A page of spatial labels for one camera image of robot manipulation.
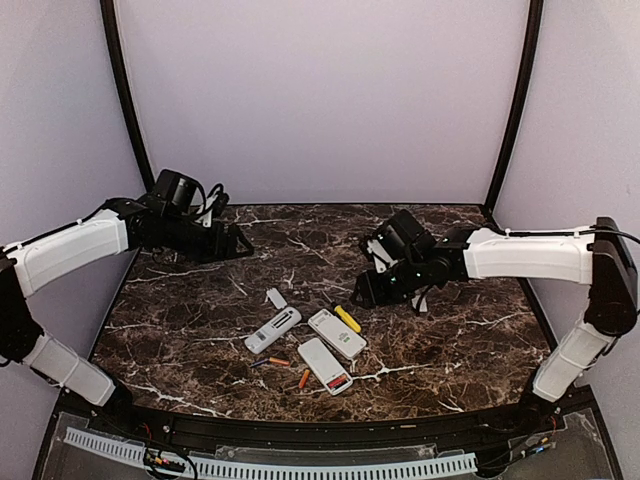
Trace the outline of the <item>yellow handled screwdriver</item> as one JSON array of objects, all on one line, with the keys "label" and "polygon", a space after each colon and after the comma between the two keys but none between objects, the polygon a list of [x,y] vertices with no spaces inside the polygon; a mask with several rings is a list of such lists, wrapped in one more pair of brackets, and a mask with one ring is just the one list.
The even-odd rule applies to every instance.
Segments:
[{"label": "yellow handled screwdriver", "polygon": [[362,328],[360,324],[353,318],[353,316],[338,302],[334,301],[330,297],[327,297],[333,311],[337,316],[355,333],[360,333]]}]

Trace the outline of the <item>white remote with battery bay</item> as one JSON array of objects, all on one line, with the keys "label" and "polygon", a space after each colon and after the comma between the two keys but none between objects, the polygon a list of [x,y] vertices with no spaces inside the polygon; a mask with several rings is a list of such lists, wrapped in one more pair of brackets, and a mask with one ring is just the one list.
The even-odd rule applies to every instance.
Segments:
[{"label": "white remote with battery bay", "polygon": [[363,337],[326,309],[311,316],[307,323],[314,332],[348,360],[353,360],[367,347]]}]

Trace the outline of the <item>grey remote battery cover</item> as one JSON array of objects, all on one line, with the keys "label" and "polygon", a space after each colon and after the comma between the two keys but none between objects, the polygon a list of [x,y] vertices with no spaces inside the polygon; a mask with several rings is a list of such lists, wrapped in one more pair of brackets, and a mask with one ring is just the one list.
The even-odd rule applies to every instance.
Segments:
[{"label": "grey remote battery cover", "polygon": [[288,302],[282,296],[280,291],[277,288],[270,288],[266,291],[266,297],[271,302],[271,304],[278,310],[284,309]]}]

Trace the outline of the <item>white remote control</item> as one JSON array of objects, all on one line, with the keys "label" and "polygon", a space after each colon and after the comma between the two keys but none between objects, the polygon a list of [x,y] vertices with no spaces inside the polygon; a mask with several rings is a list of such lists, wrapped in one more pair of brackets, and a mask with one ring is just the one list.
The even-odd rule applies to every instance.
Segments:
[{"label": "white remote control", "polygon": [[319,338],[312,338],[298,346],[297,351],[311,372],[332,396],[350,388],[353,379]]}]

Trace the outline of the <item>orange AA battery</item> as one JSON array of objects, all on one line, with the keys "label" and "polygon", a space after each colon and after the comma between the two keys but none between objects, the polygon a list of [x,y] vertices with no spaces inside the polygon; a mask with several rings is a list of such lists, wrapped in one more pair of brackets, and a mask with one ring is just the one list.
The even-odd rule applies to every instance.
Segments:
[{"label": "orange AA battery", "polygon": [[275,357],[270,357],[269,362],[274,365],[286,366],[289,367],[291,362],[289,360],[279,359]]},{"label": "orange AA battery", "polygon": [[298,383],[299,389],[303,389],[305,387],[310,375],[311,375],[311,371],[309,369],[305,369]]}]

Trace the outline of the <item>grey remote control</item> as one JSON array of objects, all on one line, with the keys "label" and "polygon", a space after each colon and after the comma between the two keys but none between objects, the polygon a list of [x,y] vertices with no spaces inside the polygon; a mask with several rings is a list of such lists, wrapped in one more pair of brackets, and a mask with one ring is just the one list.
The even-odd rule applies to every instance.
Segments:
[{"label": "grey remote control", "polygon": [[294,307],[286,307],[244,340],[247,349],[260,354],[302,320]]}]

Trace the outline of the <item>purple AA battery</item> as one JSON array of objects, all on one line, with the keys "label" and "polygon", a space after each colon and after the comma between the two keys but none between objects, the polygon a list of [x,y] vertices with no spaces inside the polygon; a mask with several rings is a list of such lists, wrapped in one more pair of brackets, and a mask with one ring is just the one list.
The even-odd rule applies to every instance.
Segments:
[{"label": "purple AA battery", "polygon": [[256,361],[256,362],[253,362],[253,363],[250,365],[250,368],[256,368],[256,367],[258,367],[258,366],[261,366],[261,365],[267,364],[267,363],[269,363],[269,362],[270,362],[270,360],[269,360],[268,358],[260,359],[260,360],[258,360],[258,361]]}]

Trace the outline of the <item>white remote sliding cover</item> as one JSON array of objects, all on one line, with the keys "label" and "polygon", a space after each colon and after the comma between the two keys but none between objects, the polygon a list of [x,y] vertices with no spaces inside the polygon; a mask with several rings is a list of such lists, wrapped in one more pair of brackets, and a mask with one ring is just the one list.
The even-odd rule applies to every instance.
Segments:
[{"label": "white remote sliding cover", "polygon": [[426,295],[416,295],[411,300],[412,310],[416,315],[421,315],[428,312],[428,299]]}]

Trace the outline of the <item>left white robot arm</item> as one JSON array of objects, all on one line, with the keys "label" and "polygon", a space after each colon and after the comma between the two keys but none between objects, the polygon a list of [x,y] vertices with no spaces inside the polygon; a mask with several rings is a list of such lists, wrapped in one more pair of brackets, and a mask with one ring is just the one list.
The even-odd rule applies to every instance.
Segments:
[{"label": "left white robot arm", "polygon": [[134,250],[172,250],[200,264],[253,254],[236,224],[220,221],[229,202],[222,184],[163,170],[137,199],[106,200],[84,218],[1,249],[1,360],[21,364],[87,403],[120,436],[141,427],[126,386],[56,339],[38,323],[28,300],[50,284],[107,257]]}]

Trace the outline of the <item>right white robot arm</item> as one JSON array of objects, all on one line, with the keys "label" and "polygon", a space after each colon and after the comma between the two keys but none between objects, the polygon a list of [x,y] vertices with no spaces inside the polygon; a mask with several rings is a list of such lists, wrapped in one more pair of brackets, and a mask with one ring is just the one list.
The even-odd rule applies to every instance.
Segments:
[{"label": "right white robot arm", "polygon": [[401,210],[361,241],[373,266],[357,277],[351,301],[365,309],[409,302],[420,310],[433,287],[486,278],[588,286],[586,309],[533,376],[533,395],[511,410],[511,426],[530,434],[547,420],[548,403],[635,327],[638,271],[625,244],[630,237],[613,219],[600,217],[592,226],[559,231],[452,228],[435,238]]}]

